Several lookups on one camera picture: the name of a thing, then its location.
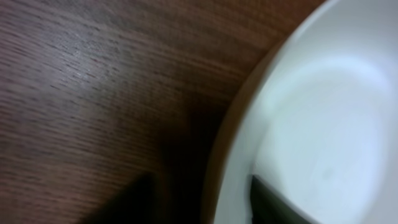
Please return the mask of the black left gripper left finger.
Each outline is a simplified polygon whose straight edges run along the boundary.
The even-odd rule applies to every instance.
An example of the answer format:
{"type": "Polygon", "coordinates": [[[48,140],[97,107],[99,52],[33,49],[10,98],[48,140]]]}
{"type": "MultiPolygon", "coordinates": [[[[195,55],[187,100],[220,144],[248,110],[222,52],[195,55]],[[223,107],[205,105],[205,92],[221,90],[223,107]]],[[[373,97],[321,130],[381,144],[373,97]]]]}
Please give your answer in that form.
{"type": "Polygon", "coordinates": [[[143,174],[82,219],[81,224],[153,224],[157,202],[155,178],[143,174]]]}

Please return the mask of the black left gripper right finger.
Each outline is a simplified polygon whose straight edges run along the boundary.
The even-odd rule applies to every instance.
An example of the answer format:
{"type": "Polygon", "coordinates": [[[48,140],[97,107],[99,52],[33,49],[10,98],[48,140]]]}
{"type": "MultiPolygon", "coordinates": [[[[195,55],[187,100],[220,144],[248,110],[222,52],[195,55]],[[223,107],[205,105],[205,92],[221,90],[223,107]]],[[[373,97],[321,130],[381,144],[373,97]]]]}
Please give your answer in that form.
{"type": "Polygon", "coordinates": [[[277,194],[257,175],[251,176],[249,200],[252,224],[311,224],[277,194]]]}

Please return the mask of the cream plastic plate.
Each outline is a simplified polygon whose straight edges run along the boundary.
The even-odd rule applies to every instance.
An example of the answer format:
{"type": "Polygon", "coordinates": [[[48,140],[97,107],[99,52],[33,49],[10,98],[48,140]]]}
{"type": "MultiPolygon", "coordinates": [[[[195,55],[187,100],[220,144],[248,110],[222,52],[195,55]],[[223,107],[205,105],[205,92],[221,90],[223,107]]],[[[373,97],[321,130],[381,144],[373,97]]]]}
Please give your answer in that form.
{"type": "Polygon", "coordinates": [[[202,223],[251,223],[251,176],[311,223],[397,222],[397,2],[326,1],[255,67],[215,139],[202,223]]]}

